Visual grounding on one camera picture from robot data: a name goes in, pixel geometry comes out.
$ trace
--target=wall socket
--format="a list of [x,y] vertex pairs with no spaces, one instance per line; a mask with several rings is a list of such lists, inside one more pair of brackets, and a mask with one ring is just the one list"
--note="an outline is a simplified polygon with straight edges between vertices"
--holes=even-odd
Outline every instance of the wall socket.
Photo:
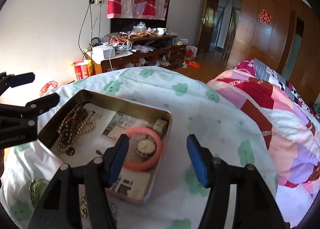
[[89,4],[102,4],[103,0],[89,0]]

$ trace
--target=blue gripper pad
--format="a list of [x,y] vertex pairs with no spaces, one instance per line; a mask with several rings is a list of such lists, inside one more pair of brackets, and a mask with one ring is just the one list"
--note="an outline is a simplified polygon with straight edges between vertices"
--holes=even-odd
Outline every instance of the blue gripper pad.
[[109,171],[109,183],[110,185],[113,185],[120,174],[120,171],[122,169],[125,157],[128,153],[129,149],[129,138],[125,134],[121,134],[119,137],[116,145],[112,148],[112,155],[113,155],[113,160],[110,164],[109,167],[105,166],[105,169]]
[[196,136],[193,134],[187,137],[187,150],[198,181],[207,188],[209,184],[207,164],[211,161],[211,153],[208,149],[200,146]]

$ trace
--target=wooden door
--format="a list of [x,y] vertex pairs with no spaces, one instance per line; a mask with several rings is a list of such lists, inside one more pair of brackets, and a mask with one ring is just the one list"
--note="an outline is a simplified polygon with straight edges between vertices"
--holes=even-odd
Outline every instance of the wooden door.
[[214,17],[218,9],[219,0],[204,0],[204,9],[200,33],[198,37],[198,54],[208,52],[214,29]]

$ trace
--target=pink bangle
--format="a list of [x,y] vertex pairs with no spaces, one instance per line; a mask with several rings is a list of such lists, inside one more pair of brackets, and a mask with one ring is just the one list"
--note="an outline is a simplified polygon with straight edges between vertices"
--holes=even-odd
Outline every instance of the pink bangle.
[[125,161],[123,166],[133,171],[144,171],[153,167],[159,161],[161,152],[162,152],[162,141],[156,132],[146,127],[133,127],[123,132],[123,134],[126,134],[128,137],[131,137],[133,134],[136,134],[136,133],[142,133],[150,136],[157,145],[156,152],[152,155],[151,158],[149,158],[147,161],[143,163],[134,162],[134,161]]

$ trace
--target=doorway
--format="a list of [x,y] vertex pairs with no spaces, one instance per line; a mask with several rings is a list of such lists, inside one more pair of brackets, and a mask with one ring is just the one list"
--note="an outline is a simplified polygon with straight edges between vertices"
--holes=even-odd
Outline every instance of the doorway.
[[227,61],[239,22],[241,0],[205,0],[198,54]]

